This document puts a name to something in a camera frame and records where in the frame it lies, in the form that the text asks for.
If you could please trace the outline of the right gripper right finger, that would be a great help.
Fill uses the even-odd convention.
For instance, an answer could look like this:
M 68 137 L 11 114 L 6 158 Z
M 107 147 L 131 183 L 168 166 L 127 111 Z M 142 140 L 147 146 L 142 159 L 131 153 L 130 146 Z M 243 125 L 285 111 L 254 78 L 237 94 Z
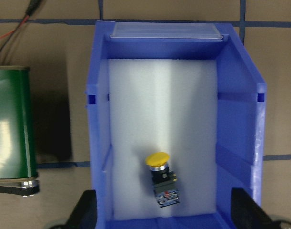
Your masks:
M 237 229 L 280 229 L 243 188 L 231 190 L 231 220 Z

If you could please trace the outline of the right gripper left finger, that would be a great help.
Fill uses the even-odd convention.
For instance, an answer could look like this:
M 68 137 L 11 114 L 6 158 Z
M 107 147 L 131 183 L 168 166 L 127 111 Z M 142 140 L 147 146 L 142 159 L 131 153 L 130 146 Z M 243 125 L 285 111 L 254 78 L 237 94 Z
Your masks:
M 65 229 L 94 229 L 97 224 L 95 190 L 85 190 L 65 223 Z

